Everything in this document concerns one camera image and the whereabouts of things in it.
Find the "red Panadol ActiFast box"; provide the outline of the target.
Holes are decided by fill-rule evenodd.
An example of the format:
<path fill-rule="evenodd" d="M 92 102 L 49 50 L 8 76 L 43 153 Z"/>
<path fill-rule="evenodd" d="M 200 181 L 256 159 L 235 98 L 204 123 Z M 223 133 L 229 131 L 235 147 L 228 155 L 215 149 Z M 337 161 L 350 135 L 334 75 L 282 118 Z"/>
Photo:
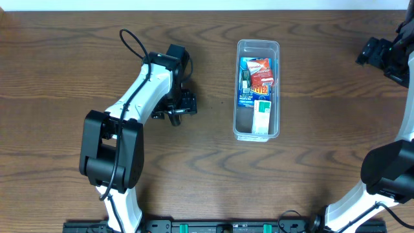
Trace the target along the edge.
<path fill-rule="evenodd" d="M 269 58 L 255 58 L 246 62 L 252 87 L 274 84 L 274 74 L 270 65 L 271 60 Z"/>

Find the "white green Panadol box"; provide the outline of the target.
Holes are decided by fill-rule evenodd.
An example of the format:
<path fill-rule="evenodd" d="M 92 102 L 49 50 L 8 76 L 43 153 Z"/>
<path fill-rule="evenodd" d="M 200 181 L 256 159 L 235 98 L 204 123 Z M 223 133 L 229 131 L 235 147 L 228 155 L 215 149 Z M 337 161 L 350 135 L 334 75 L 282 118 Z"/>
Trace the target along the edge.
<path fill-rule="evenodd" d="M 267 135 L 270 122 L 271 102 L 267 100 L 254 101 L 252 133 Z"/>

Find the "blue KoolFever box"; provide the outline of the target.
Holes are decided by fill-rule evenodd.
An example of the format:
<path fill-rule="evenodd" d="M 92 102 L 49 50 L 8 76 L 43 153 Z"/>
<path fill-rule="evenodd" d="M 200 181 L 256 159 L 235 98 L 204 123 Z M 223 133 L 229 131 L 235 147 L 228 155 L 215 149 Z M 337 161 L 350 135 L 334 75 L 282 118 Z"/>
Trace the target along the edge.
<path fill-rule="evenodd" d="M 272 92 L 272 88 L 276 82 L 276 79 L 274 77 L 274 84 L 273 85 L 267 85 L 267 86 L 261 86 L 261 87 L 252 87 L 252 81 L 251 81 L 251 88 L 250 88 L 250 94 L 248 96 L 242 96 L 241 95 L 241 84 L 240 84 L 240 71 L 248 70 L 246 66 L 246 62 L 248 60 L 253 60 L 257 57 L 241 57 L 239 62 L 239 77 L 237 82 L 237 105 L 240 107 L 253 107 L 255 100 L 267 100 L 270 101 L 270 95 Z"/>

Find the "small dark green box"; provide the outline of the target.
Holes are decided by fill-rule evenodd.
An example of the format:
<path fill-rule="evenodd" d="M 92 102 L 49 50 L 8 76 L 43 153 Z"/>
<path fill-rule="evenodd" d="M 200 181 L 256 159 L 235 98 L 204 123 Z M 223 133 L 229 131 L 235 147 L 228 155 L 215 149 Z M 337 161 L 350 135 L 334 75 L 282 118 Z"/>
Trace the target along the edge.
<path fill-rule="evenodd" d="M 240 71 L 240 84 L 241 84 L 241 95 L 248 96 L 251 88 L 251 78 L 249 70 Z"/>

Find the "black bottle white cap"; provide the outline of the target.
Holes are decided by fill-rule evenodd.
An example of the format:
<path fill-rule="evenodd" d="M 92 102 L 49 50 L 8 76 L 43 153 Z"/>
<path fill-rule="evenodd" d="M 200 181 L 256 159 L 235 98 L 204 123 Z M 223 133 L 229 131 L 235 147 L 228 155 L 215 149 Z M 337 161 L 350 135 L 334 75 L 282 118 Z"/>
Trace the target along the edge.
<path fill-rule="evenodd" d="M 168 117 L 171 122 L 172 126 L 179 126 L 180 125 L 180 114 L 182 113 L 181 110 L 171 110 L 168 111 Z"/>

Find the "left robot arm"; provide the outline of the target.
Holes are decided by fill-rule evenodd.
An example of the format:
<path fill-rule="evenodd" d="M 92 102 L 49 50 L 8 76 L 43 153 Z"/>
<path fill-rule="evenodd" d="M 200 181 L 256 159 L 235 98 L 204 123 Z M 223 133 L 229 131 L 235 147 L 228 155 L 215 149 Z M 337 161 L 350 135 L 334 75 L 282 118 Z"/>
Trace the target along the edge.
<path fill-rule="evenodd" d="M 197 113 L 195 94 L 182 86 L 189 65 L 183 47 L 150 52 L 125 94 L 104 112 L 92 110 L 85 117 L 79 171 L 99 191 L 109 217 L 87 232 L 139 232 L 142 211 L 135 186 L 144 166 L 144 124 L 168 117 L 179 126 L 182 115 Z"/>

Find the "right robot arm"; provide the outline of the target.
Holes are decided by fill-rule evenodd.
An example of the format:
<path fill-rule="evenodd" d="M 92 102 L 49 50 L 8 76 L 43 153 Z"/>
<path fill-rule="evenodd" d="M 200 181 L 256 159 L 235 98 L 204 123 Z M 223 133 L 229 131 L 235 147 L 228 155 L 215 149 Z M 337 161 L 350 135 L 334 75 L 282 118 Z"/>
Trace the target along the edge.
<path fill-rule="evenodd" d="M 404 118 L 395 141 L 371 150 L 365 157 L 360 180 L 339 201 L 314 215 L 307 232 L 385 232 L 386 226 L 370 219 L 386 210 L 401 220 L 391 207 L 413 199 L 413 2 L 393 41 L 370 38 L 358 55 L 360 65 L 370 64 L 384 76 L 408 88 Z"/>

